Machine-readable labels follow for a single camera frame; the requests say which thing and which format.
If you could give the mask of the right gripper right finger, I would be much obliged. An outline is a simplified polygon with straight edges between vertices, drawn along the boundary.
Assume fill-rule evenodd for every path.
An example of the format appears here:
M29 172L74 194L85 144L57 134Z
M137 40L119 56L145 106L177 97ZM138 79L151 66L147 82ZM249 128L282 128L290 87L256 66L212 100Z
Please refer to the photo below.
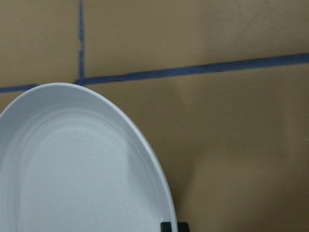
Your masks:
M177 222L178 232L189 232L189 224L187 222Z

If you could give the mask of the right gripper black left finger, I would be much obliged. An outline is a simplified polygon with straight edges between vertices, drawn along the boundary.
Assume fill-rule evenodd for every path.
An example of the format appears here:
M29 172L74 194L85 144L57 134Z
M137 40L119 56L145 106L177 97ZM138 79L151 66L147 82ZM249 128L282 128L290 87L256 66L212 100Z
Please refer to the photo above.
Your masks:
M161 222L160 231L161 232L172 232L171 222Z

